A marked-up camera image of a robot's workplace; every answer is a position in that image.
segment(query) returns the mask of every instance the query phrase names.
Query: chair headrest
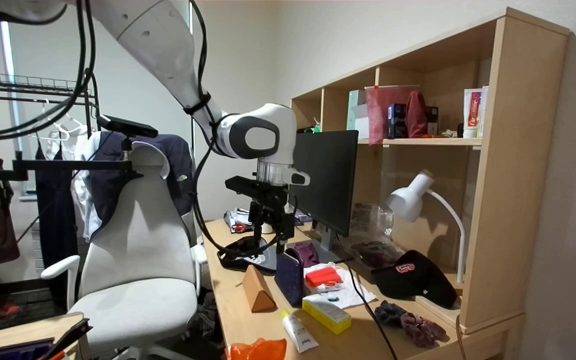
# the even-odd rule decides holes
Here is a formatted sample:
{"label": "chair headrest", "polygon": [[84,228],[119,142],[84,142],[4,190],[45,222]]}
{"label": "chair headrest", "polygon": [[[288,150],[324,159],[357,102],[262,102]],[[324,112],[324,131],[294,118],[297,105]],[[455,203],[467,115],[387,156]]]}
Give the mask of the chair headrest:
{"label": "chair headrest", "polygon": [[155,148],[153,144],[134,140],[131,142],[131,152],[129,152],[131,169],[137,173],[139,169],[158,169],[159,167],[159,176],[166,180],[170,174],[170,163],[166,155]]}

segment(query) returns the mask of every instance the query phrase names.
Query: chair armrest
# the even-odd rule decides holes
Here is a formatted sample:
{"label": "chair armrest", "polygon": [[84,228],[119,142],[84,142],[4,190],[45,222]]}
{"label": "chair armrest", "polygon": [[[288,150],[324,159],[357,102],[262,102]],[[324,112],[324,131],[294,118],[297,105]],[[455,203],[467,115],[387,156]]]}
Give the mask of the chair armrest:
{"label": "chair armrest", "polygon": [[59,262],[53,262],[51,267],[43,269],[43,272],[40,275],[41,280],[51,280],[68,271],[78,271],[79,269],[79,257],[68,257],[61,259]]}
{"label": "chair armrest", "polygon": [[61,259],[59,262],[53,262],[51,267],[43,269],[43,272],[40,275],[41,280],[51,280],[63,272],[68,272],[66,276],[66,306],[71,309],[73,304],[73,285],[76,285],[76,275],[79,272],[79,257],[68,257]]}

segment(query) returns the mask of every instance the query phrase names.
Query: white chair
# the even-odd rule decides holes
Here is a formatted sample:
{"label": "white chair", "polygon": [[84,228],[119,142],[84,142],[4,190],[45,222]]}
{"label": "white chair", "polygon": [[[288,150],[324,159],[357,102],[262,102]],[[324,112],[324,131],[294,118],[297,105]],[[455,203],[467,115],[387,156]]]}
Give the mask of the white chair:
{"label": "white chair", "polygon": [[79,257],[45,269],[41,279],[68,272],[68,309],[81,313],[92,327],[84,359],[111,359],[122,349],[135,359],[184,359],[155,343],[178,334],[194,316],[197,262],[166,189],[166,156],[134,142],[129,160],[142,178],[124,186],[111,220],[92,238],[78,294]]}

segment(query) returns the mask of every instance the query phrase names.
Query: black monitor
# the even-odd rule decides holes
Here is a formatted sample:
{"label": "black monitor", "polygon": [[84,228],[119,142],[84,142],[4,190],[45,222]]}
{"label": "black monitor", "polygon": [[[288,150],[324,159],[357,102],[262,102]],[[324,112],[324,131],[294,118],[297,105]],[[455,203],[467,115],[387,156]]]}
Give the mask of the black monitor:
{"label": "black monitor", "polygon": [[329,233],[328,243],[350,231],[355,146],[355,131],[295,137],[294,169],[310,176],[310,186],[291,186],[291,204]]}

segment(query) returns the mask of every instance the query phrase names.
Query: desk lamp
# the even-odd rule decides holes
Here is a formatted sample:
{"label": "desk lamp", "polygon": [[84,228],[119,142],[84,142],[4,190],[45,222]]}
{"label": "desk lamp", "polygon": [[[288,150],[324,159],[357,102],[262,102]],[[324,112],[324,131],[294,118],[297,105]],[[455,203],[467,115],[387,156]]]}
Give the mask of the desk lamp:
{"label": "desk lamp", "polygon": [[439,194],[435,194],[434,190],[429,190],[431,186],[431,176],[429,173],[419,173],[407,189],[398,189],[393,192],[389,192],[387,196],[387,209],[407,220],[413,222],[419,212],[421,212],[421,196],[427,192],[431,199],[435,199],[453,219],[455,226],[460,228],[460,254],[458,254],[458,271],[455,271],[455,282],[461,285],[463,282],[463,252],[465,252],[465,233],[463,233],[463,222],[460,220],[460,217],[453,212],[453,209],[446,203],[446,199],[442,199]]}

